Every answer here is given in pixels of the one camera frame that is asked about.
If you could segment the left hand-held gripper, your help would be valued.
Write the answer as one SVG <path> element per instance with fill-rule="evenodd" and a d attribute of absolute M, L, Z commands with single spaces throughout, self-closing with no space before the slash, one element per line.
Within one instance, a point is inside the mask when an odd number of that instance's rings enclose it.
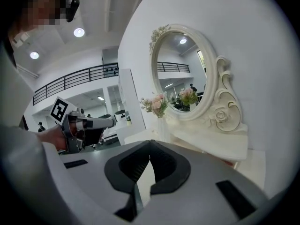
<path fill-rule="evenodd" d="M 86 117 L 83 109 L 60 97 L 56 98 L 50 109 L 50 118 L 60 125 L 68 153 L 79 153 L 85 147 L 98 143 L 104 130 L 115 125 L 114 120 L 110 118 Z M 76 123 L 76 136 L 70 133 L 70 122 Z"/>

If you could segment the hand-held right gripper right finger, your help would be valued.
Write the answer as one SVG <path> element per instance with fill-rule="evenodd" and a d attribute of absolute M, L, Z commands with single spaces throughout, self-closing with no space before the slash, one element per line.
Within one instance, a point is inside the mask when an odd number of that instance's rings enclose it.
<path fill-rule="evenodd" d="M 169 194 L 178 190 L 189 178 L 190 162 L 179 153 L 155 140 L 149 143 L 150 162 L 155 175 L 155 184 L 150 187 L 151 195 Z"/>

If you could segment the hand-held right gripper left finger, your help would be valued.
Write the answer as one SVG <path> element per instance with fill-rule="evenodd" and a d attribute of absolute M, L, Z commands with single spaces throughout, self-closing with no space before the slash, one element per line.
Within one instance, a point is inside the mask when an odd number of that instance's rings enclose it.
<path fill-rule="evenodd" d="M 110 158 L 104 167 L 111 186 L 129 195 L 126 205 L 114 213 L 128 222 L 132 222 L 143 209 L 137 182 L 150 161 L 149 143 L 149 140 L 138 142 L 136 146 Z"/>

